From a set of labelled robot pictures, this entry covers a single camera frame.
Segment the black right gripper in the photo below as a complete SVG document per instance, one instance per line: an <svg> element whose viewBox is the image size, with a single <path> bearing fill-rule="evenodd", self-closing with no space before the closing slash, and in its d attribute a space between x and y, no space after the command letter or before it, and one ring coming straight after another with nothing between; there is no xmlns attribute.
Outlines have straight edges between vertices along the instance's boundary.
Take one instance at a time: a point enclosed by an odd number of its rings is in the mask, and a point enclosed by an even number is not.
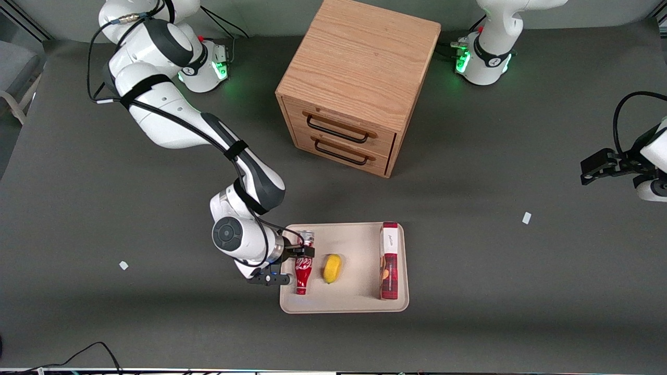
<svg viewBox="0 0 667 375"><path fill-rule="evenodd" d="M293 244L286 237L276 237L271 250L271 265L280 264L288 258L314 258L315 249L312 247L300 247Z"/></svg>

